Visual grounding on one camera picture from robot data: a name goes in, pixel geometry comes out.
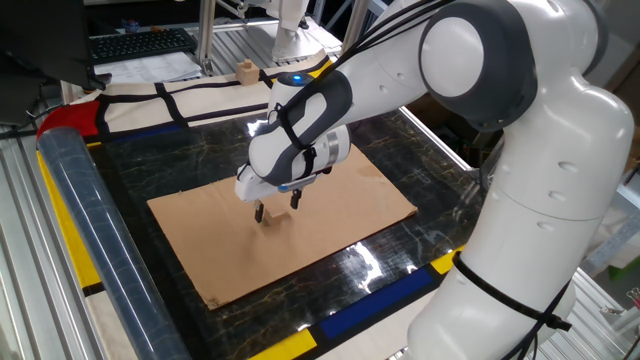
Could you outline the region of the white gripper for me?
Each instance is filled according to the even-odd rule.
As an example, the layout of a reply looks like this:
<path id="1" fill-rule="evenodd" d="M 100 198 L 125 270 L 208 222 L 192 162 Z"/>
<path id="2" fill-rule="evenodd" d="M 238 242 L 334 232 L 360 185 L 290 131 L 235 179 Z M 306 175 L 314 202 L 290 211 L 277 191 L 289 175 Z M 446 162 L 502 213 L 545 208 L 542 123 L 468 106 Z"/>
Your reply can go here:
<path id="1" fill-rule="evenodd" d="M 264 204 L 261 199 L 276 193 L 291 192 L 290 206 L 292 209 L 297 210 L 304 188 L 315 182 L 322 175 L 330 174 L 332 170 L 332 167 L 328 167 L 312 173 L 301 180 L 295 180 L 281 185 L 272 185 L 260 178 L 254 172 L 253 168 L 248 163 L 245 163 L 238 168 L 235 193 L 238 198 L 244 202 L 254 201 L 254 219 L 257 223 L 261 223 L 264 218 Z"/>

